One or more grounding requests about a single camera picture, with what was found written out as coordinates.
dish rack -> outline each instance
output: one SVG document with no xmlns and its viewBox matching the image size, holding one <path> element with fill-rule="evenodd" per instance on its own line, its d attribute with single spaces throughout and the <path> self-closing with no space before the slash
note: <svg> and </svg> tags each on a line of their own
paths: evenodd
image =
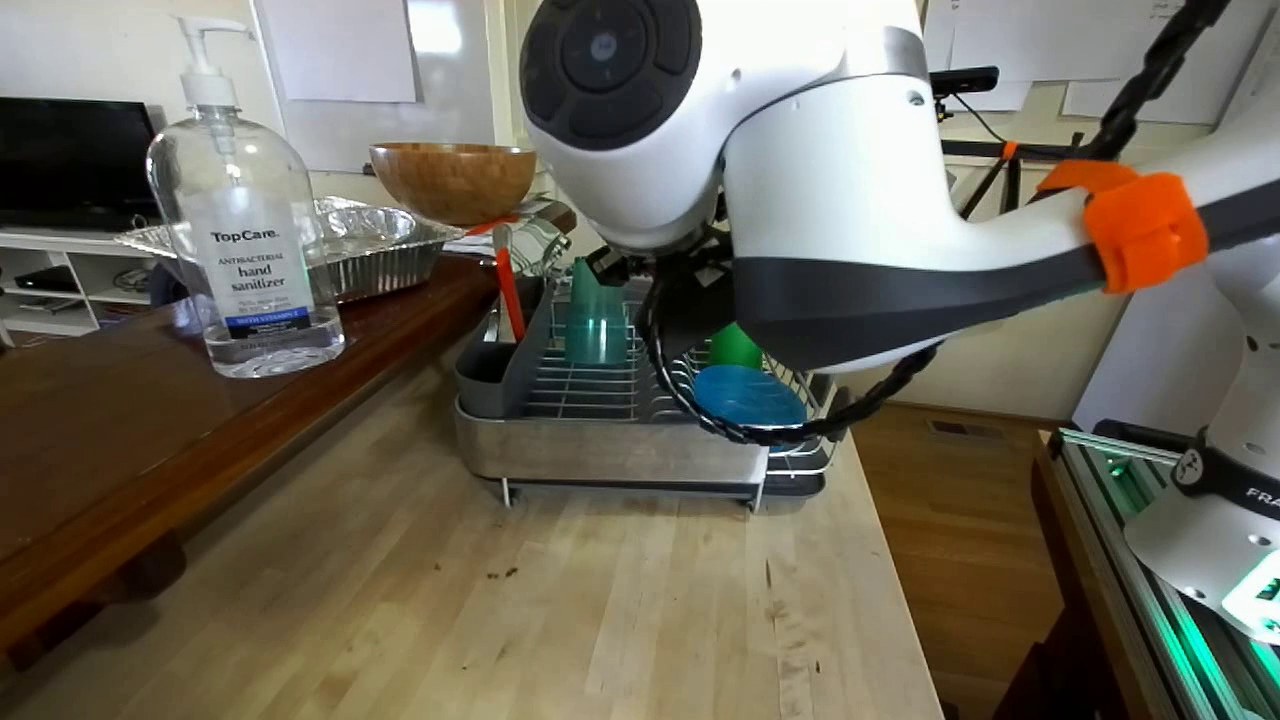
<svg viewBox="0 0 1280 720">
<path fill-rule="evenodd" d="M 764 494 L 816 494 L 829 470 L 829 441 L 792 448 L 731 442 L 690 421 L 662 387 L 647 350 L 629 329 L 626 364 L 566 361 L 569 287 L 541 282 L 520 345 L 497 341 L 487 316 L 455 356 L 455 441 L 466 462 L 497 483 L 502 505 L 520 488 L 614 488 L 614 492 L 712 492 L 759 509 Z M 676 361 L 676 380 L 704 350 Z M 812 411 L 834 398 L 834 380 L 800 380 Z"/>
</svg>

